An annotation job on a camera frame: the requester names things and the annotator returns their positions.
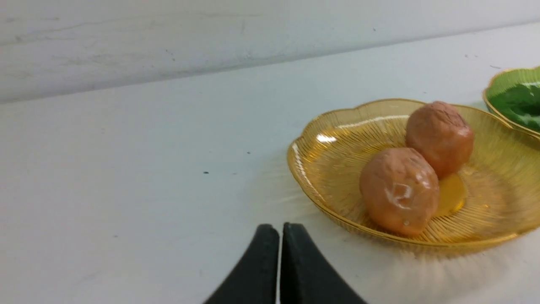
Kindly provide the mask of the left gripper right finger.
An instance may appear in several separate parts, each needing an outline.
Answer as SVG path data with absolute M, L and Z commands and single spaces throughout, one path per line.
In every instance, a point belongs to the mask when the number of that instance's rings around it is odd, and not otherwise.
M 318 249 L 307 229 L 284 223 L 280 271 L 282 304 L 366 303 Z

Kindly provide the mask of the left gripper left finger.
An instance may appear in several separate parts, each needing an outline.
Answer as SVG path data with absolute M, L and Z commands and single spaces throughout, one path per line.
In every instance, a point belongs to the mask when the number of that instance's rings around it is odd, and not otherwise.
M 229 275 L 205 301 L 207 304 L 274 304 L 280 236 L 261 224 Z

